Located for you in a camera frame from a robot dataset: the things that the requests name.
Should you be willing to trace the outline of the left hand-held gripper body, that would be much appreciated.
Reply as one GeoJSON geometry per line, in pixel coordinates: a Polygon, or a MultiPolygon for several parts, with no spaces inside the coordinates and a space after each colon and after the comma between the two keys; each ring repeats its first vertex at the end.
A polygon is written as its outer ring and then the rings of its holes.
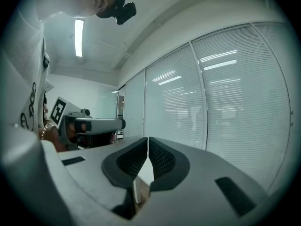
{"type": "Polygon", "coordinates": [[[72,118],[89,118],[91,119],[90,111],[86,108],[81,109],[67,100],[58,97],[52,112],[50,114],[50,121],[58,129],[60,140],[67,146],[69,151],[83,149],[79,145],[79,140],[76,143],[71,142],[66,136],[65,127],[72,118]]]}

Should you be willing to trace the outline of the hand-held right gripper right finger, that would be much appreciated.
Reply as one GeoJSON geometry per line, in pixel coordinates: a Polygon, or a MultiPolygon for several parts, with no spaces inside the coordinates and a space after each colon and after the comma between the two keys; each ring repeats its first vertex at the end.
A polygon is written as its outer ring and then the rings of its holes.
{"type": "Polygon", "coordinates": [[[268,195],[220,156],[150,137],[154,181],[137,213],[141,226],[254,226],[268,195]]]}

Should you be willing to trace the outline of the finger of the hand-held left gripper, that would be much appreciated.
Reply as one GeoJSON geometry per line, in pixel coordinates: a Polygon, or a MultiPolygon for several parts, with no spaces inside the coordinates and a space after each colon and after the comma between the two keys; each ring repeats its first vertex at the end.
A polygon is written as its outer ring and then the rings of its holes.
{"type": "Polygon", "coordinates": [[[124,119],[76,118],[74,128],[77,134],[98,135],[124,129],[124,119]]]}

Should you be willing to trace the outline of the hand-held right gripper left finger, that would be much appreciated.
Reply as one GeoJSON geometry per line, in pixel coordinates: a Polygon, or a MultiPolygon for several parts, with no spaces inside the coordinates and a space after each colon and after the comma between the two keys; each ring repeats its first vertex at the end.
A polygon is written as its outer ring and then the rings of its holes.
{"type": "Polygon", "coordinates": [[[145,137],[59,153],[75,182],[107,210],[126,219],[135,215],[134,180],[147,158],[145,137]]]}

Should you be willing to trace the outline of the person's left hand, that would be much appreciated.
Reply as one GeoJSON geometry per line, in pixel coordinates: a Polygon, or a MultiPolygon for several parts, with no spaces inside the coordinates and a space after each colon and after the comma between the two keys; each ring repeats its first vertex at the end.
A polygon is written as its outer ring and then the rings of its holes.
{"type": "Polygon", "coordinates": [[[74,125],[75,125],[74,122],[69,122],[65,126],[66,137],[73,144],[75,144],[77,142],[77,134],[76,134],[74,125]]]}

